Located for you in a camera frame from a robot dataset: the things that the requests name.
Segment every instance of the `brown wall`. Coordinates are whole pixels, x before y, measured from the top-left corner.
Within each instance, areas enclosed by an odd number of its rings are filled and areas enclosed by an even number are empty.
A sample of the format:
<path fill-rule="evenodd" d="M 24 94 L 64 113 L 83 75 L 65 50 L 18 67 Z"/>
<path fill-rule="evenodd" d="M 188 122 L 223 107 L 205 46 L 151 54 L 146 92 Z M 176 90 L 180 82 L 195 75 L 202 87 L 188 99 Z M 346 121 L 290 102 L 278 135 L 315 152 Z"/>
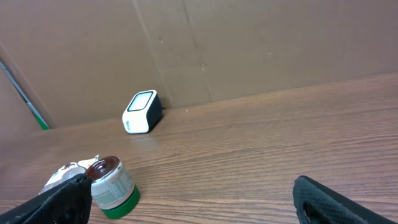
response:
<path fill-rule="evenodd" d="M 398 69 L 395 0 L 5 0 L 0 58 L 52 127 Z"/>
<path fill-rule="evenodd" d="M 0 68 L 0 142 L 23 138 L 41 128 L 24 100 Z"/>

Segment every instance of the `label on jar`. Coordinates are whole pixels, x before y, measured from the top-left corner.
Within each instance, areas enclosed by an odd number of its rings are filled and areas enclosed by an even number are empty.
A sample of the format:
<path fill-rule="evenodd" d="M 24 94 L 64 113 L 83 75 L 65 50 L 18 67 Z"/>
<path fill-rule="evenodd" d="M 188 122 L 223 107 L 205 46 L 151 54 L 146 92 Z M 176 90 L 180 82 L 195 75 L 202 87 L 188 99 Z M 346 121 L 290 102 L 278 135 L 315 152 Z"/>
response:
<path fill-rule="evenodd" d="M 134 182 L 122 162 L 113 173 L 91 185 L 91 195 L 102 209 L 119 206 L 130 197 L 133 190 Z"/>

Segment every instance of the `wooden tabletop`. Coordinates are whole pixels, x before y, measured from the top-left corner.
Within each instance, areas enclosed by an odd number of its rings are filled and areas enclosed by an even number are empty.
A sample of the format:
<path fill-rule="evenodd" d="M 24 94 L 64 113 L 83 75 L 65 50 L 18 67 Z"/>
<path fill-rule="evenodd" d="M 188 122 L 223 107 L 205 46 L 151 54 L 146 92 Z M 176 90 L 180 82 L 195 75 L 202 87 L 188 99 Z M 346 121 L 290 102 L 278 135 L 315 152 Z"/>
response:
<path fill-rule="evenodd" d="M 300 175 L 398 222 L 398 73 L 166 110 L 150 134 L 120 117 L 0 146 L 0 212 L 99 154 L 120 157 L 142 195 L 118 221 L 93 205 L 91 223 L 298 223 Z"/>

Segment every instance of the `cylindrical container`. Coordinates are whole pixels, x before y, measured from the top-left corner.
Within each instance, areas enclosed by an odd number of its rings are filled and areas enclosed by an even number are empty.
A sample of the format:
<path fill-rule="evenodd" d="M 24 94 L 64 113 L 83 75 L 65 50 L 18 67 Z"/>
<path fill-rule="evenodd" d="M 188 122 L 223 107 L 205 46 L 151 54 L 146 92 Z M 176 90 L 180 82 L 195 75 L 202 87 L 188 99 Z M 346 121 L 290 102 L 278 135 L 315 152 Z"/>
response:
<path fill-rule="evenodd" d="M 137 205 L 140 193 L 118 157 L 100 159 L 86 170 L 86 175 L 93 180 L 91 195 L 95 204 L 108 218 L 121 218 Z"/>

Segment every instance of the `wood grain surface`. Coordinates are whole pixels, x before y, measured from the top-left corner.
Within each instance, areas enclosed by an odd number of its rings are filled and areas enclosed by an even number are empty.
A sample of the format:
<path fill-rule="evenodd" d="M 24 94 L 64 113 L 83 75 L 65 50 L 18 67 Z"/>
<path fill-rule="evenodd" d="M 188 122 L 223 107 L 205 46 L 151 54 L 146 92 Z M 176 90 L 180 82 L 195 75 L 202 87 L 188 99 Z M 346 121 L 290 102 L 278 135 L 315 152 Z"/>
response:
<path fill-rule="evenodd" d="M 99 154 L 122 159 L 142 198 L 121 220 L 93 205 L 91 223 L 298 223 L 299 175 L 398 222 L 398 73 L 167 110 L 150 134 L 117 118 L 0 146 L 0 212 Z"/>

